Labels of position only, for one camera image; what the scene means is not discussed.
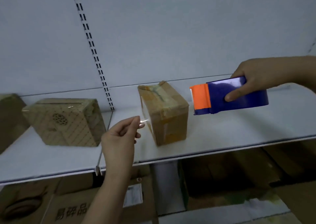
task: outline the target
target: round symbol on box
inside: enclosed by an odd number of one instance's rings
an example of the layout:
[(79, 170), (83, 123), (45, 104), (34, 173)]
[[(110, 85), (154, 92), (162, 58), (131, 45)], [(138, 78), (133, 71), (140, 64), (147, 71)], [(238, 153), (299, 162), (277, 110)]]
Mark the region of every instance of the round symbol on box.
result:
[(53, 115), (53, 120), (59, 124), (59, 125), (62, 125), (62, 126), (65, 126), (68, 124), (68, 121), (67, 119), (62, 115), (62, 114), (58, 114), (58, 113), (55, 113)]

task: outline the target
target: panel seam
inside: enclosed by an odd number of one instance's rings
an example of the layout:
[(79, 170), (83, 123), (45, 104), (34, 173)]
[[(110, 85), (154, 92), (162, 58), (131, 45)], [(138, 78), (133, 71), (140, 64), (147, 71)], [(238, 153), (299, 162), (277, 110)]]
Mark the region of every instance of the panel seam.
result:
[(90, 30), (90, 26), (88, 24), (88, 18), (86, 16), (85, 12), (84, 12), (84, 8), (83, 8), (81, 0), (74, 0), (74, 1), (75, 1), (75, 5), (77, 7), (77, 11), (78, 11), (78, 14), (79, 14), (79, 17), (80, 17), (80, 20), (81, 20), (81, 24), (82, 24), (83, 30), (85, 32), (87, 41), (89, 43), (89, 47), (91, 49), (91, 53), (92, 53), (92, 56), (93, 56), (93, 61), (94, 61), (95, 65), (96, 65), (97, 72), (99, 74), (99, 77), (101, 79), (101, 83), (102, 83), (103, 89), (105, 91), (105, 95), (106, 95), (107, 101), (109, 103), (111, 111), (114, 111), (115, 109), (114, 109), (112, 97), (110, 95), (109, 88), (108, 88), (108, 85), (107, 85), (107, 83), (105, 81), (105, 77), (104, 77), (105, 69), (101, 66), (101, 61), (99, 60), (99, 56), (98, 56), (98, 53), (97, 53), (97, 48), (96, 48), (95, 43), (93, 41), (93, 37), (92, 37), (91, 30)]

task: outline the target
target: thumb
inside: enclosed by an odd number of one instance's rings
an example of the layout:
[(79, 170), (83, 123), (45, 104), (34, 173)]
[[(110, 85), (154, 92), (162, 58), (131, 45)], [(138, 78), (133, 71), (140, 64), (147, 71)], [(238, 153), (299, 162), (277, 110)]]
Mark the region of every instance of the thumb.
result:
[(128, 127), (126, 135), (132, 136), (134, 138), (138, 130), (139, 124), (140, 124), (140, 117), (139, 116), (134, 117), (132, 123)]
[(251, 93), (253, 91), (255, 91), (253, 89), (253, 86), (251, 86), (251, 84), (247, 82), (245, 85), (241, 86), (240, 88), (238, 88), (236, 90), (233, 90), (230, 93), (228, 93), (225, 96), (225, 101), (227, 101), (227, 102), (234, 101), (237, 98), (239, 98), (241, 96), (244, 96), (244, 95), (247, 95), (247, 94), (249, 94), (249, 93)]

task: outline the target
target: forearm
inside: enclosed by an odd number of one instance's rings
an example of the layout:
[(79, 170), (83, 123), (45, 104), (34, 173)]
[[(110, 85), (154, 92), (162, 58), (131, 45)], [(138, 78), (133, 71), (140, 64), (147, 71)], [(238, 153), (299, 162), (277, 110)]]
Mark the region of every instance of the forearm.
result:
[(293, 81), (305, 86), (316, 93), (316, 57), (301, 57), (298, 62), (297, 73)]
[(116, 224), (123, 209), (130, 177), (105, 175), (104, 183), (95, 196), (81, 224)]

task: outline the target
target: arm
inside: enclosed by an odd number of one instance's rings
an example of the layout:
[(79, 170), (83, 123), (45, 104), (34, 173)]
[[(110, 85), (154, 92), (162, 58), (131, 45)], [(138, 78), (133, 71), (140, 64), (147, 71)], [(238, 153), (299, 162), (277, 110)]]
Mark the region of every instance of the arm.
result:
[(141, 137), (137, 129), (143, 127), (139, 116), (131, 117), (118, 122), (102, 136), (106, 175), (81, 224), (119, 223), (131, 179), (135, 138)]
[(227, 102), (254, 91), (288, 82), (305, 86), (316, 93), (316, 57), (258, 58), (242, 62), (231, 78), (245, 76), (247, 83), (228, 93)]

